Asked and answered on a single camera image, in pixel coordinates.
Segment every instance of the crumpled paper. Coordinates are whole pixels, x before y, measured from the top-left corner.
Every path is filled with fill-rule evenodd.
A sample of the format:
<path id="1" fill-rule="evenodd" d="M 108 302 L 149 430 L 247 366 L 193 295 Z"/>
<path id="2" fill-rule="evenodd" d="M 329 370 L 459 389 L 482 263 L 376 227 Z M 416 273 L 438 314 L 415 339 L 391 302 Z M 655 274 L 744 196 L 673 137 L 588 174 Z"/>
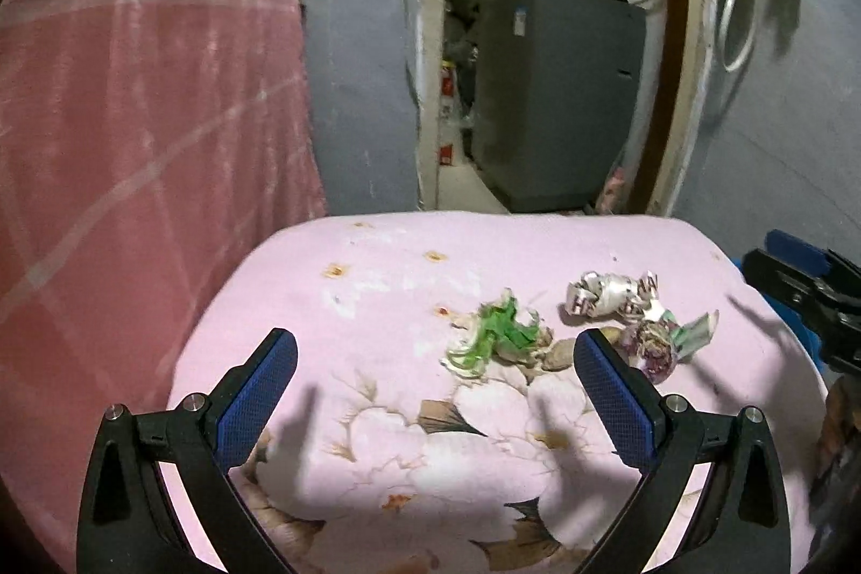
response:
<path id="1" fill-rule="evenodd" d="M 565 311 L 571 316 L 610 316 L 657 321 L 666 311 L 658 299 L 658 276 L 650 271 L 635 280 L 617 273 L 583 273 L 568 284 Z"/>
<path id="2" fill-rule="evenodd" d="M 681 360 L 709 345 L 719 319 L 714 311 L 679 324 L 658 299 L 658 277 L 649 271 L 640 279 L 618 273 L 584 273 L 568 285 L 565 310 L 588 318 L 621 316 L 627 327 L 614 346 L 654 385 L 666 380 Z"/>
<path id="3" fill-rule="evenodd" d="M 535 366 L 541 351 L 553 340 L 553 332 L 541 325 L 538 312 L 518 310 L 518 299 L 508 288 L 477 312 L 454 315 L 451 325 L 464 333 L 440 362 L 465 379 L 479 379 L 494 356 L 519 366 Z"/>

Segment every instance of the pink towel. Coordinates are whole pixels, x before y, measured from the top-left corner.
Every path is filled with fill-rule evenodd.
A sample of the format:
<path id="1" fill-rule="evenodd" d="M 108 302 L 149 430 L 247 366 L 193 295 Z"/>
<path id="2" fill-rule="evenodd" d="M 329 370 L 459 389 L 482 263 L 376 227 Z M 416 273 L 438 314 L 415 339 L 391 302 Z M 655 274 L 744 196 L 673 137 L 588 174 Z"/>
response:
<path id="1" fill-rule="evenodd" d="M 324 214 L 297 0 L 0 6 L 0 477 L 74 569 L 111 402 L 165 408 L 209 300 Z"/>

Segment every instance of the label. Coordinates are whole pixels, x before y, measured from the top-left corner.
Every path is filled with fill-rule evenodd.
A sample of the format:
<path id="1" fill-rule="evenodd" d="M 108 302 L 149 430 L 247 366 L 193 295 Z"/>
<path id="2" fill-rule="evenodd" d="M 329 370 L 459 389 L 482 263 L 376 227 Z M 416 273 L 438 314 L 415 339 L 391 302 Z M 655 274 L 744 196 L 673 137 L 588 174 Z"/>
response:
<path id="1" fill-rule="evenodd" d="M 514 12 L 514 34 L 518 38 L 526 37 L 526 9 L 522 6 Z"/>
<path id="2" fill-rule="evenodd" d="M 440 166 L 451 166 L 451 161 L 454 158 L 455 154 L 455 145 L 454 144 L 444 144 L 439 148 L 439 165 Z"/>

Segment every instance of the pink floral cloth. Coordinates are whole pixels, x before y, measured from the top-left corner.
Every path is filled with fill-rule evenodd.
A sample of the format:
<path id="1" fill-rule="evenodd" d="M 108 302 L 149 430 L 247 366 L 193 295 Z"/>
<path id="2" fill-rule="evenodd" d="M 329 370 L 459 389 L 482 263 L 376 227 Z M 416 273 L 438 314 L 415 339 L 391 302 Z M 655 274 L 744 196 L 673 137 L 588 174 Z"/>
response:
<path id="1" fill-rule="evenodd" d="M 440 364 L 449 319 L 510 287 L 556 339 L 595 324 L 561 315 L 588 270 L 657 273 L 681 320 L 719 309 L 714 340 L 660 385 L 696 409 L 748 403 L 772 427 L 789 499 L 793 569 L 812 528 L 808 487 L 824 385 L 789 329 L 735 266 L 685 223 L 650 217 L 416 213 L 337 217 L 270 237 L 227 282 L 177 363 L 171 405 L 211 389 L 272 327 L 299 369 L 240 491 L 300 572 L 570 574 L 618 514 L 625 467 L 574 369 L 528 384 L 492 362 L 481 381 Z M 675 551 L 697 468 L 651 564 Z M 169 475 L 195 551 L 218 564 Z"/>
<path id="2" fill-rule="evenodd" d="M 297 0 L 0 6 L 0 477 L 67 571 L 102 411 L 162 409 L 227 276 L 324 214 L 302 47 Z"/>

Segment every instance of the white cable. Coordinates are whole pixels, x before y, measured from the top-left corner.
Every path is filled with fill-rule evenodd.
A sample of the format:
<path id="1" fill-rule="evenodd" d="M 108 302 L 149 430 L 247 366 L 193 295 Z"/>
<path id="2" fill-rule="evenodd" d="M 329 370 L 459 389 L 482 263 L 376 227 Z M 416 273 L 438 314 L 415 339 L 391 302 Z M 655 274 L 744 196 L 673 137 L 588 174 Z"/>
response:
<path id="1" fill-rule="evenodd" d="M 723 6 L 723 14 L 721 16 L 721 26 L 717 34 L 717 51 L 721 57 L 723 68 L 728 74 L 733 74 L 741 69 L 748 59 L 750 59 L 753 51 L 753 43 L 756 39 L 756 31 L 759 29 L 759 6 L 760 0 L 753 0 L 753 12 L 751 25 L 747 31 L 745 43 L 739 51 L 739 55 L 733 61 L 726 61 L 726 34 L 729 32 L 729 22 L 733 19 L 733 11 L 735 10 L 736 0 L 726 0 Z"/>

